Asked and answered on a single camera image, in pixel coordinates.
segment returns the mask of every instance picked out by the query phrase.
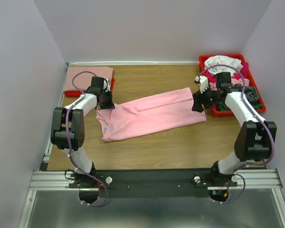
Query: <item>wooden surface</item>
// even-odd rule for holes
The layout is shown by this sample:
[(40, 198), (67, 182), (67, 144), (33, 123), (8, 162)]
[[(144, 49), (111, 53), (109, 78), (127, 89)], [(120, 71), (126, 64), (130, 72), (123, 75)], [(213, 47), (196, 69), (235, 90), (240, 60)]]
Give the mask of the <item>wooden surface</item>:
[[(116, 79), (113, 101), (117, 104), (190, 87), (198, 65), (111, 66)], [(63, 106), (73, 102), (65, 98)], [(102, 142), (100, 123), (92, 110), (85, 116), (84, 147), (97, 169), (208, 168), (233, 151), (240, 126), (235, 117), (207, 121), (116, 142)], [(53, 146), (49, 171), (72, 169), (67, 156)]]

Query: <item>red basket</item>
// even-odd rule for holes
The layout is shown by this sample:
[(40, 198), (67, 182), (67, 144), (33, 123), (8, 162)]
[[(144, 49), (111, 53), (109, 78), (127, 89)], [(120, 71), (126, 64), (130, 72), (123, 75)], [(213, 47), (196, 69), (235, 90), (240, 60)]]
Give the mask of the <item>red basket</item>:
[[(205, 69), (205, 61), (209, 58), (209, 57), (212, 57), (212, 56), (215, 56), (215, 55), (209, 55), (209, 56), (200, 56), (199, 57), (199, 71), (203, 71)], [(241, 55), (241, 54), (231, 54), (231, 55), (224, 55), (224, 56), (228, 56), (228, 57), (231, 57), (231, 58), (237, 58), (239, 60), (241, 60), (243, 63), (245, 63), (245, 59), (244, 57)], [(258, 93), (260, 94), (257, 86), (256, 86), (256, 83), (255, 81), (253, 80), (253, 77), (248, 69), (248, 74), (247, 74), (247, 79), (249, 79), (249, 86), (253, 86), (256, 88), (256, 90), (258, 91)], [(258, 104), (262, 104), (262, 108), (260, 109), (256, 109), (256, 111), (258, 113), (263, 113), (266, 111), (266, 107), (265, 107), (265, 104), (263, 102), (263, 99), (261, 97), (261, 94), (260, 94), (260, 99), (259, 101), (257, 102)], [(212, 112), (212, 116), (213, 117), (224, 117), (224, 116), (233, 116), (233, 112), (232, 111), (221, 111), (221, 110), (218, 110), (216, 105), (212, 106), (211, 107), (211, 112)]]

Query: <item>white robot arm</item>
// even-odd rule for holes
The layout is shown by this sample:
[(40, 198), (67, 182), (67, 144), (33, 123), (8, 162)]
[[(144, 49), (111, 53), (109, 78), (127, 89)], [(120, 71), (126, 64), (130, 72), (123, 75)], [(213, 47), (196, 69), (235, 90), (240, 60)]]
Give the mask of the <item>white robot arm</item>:
[(193, 95), (192, 110), (201, 112), (203, 111), (202, 104), (205, 108), (209, 108), (216, 103), (224, 102), (237, 118), (241, 130), (235, 143), (235, 150), (217, 163), (220, 174), (233, 175), (236, 170), (246, 164), (270, 157), (272, 145), (260, 121), (266, 124), (273, 138), (276, 135), (276, 125), (274, 122), (267, 122), (256, 112), (245, 94), (242, 96), (239, 87), (233, 87), (230, 73), (220, 73), (216, 77), (217, 91), (210, 90), (208, 79), (205, 76), (196, 77), (195, 82), (200, 85), (200, 90)]
[[(85, 139), (84, 116), (96, 108), (98, 105), (101, 109), (114, 108), (112, 102), (112, 93), (110, 91), (110, 79), (103, 79), (101, 77), (93, 77), (91, 86), (88, 90), (81, 94), (81, 96), (72, 104), (64, 108), (55, 108), (53, 113), (51, 141), (62, 149), (68, 157), (72, 155), (72, 160), (84, 172), (93, 174), (94, 164), (88, 158), (84, 149), (83, 142)], [(71, 138), (72, 149), (68, 146), (67, 132), (64, 124), (66, 123), (66, 111), (71, 109), (69, 115), (69, 134)], [(80, 170), (75, 169), (75, 172), (82, 174)]]

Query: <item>gray wall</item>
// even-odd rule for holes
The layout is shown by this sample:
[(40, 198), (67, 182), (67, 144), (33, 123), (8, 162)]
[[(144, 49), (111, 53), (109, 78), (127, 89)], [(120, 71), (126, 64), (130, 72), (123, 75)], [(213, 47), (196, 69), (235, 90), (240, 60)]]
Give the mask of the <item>gray wall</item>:
[(67, 62), (239, 53), (271, 0), (34, 0)]
[(270, 167), (278, 168), (285, 197), (285, 0), (272, 1), (243, 55), (267, 106), (264, 117), (278, 127)]
[(0, 228), (18, 227), (66, 71), (32, 0), (0, 0)]

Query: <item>pink cloth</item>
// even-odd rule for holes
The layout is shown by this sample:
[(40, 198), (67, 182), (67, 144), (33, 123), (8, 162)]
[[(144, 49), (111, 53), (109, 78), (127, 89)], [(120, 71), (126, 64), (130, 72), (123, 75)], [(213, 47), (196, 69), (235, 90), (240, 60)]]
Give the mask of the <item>pink cloth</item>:
[(114, 141), (206, 121), (204, 112), (193, 112), (190, 88), (144, 97), (115, 109), (98, 110), (102, 141)]
[[(245, 86), (249, 86), (249, 79), (244, 78), (244, 82), (245, 82)], [(231, 78), (231, 83), (232, 83), (232, 85), (236, 85), (236, 84), (241, 84), (241, 85), (243, 85), (243, 81), (242, 81), (241, 78), (240, 78), (239, 80), (237, 80), (237, 79), (235, 79), (235, 78)], [(217, 85), (216, 85), (216, 83), (210, 82), (209, 84), (210, 84), (211, 90), (217, 90)]]
[[(112, 79), (113, 69), (105, 66), (70, 66), (66, 72), (66, 83), (63, 88), (63, 91), (77, 91), (72, 85), (73, 77), (82, 72), (82, 71), (91, 71), (96, 74), (98, 77)], [(91, 85), (93, 75), (90, 73), (83, 73), (79, 75), (74, 83), (77, 87), (82, 90), (86, 90)]]
[[(241, 69), (241, 74), (244, 78), (247, 78), (248, 75), (248, 63), (241, 63), (243, 68)], [(211, 74), (209, 71), (206, 71), (205, 76), (208, 78), (208, 82), (216, 83), (216, 76)], [(235, 73), (232, 78), (239, 80), (241, 76), (238, 73)]]

